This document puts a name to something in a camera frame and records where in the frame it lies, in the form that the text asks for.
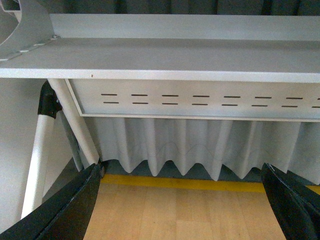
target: white metal leg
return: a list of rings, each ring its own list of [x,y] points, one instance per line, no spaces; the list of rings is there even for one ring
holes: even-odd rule
[[[38,116],[21,218],[42,204],[54,122],[51,116]]]
[[[68,120],[72,131],[88,161],[91,164],[97,164],[99,161],[99,154],[86,122],[80,116],[76,104],[70,94],[66,81],[64,79],[50,78],[48,79],[51,87],[55,91],[60,104],[63,108],[63,113]]]

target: curtain fold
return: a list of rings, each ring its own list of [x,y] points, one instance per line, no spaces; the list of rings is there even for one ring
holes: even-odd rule
[[[166,161],[182,175],[200,163],[213,180],[222,165],[243,179],[263,163],[320,184],[320,123],[88,117],[103,161],[128,173],[143,160],[153,176]]]
[[[69,14],[320,15],[318,0],[39,0],[39,2],[51,13]]]

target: gray fabric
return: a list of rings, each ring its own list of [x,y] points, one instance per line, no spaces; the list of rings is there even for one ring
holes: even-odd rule
[[[319,0],[38,0],[50,13],[320,16]]]

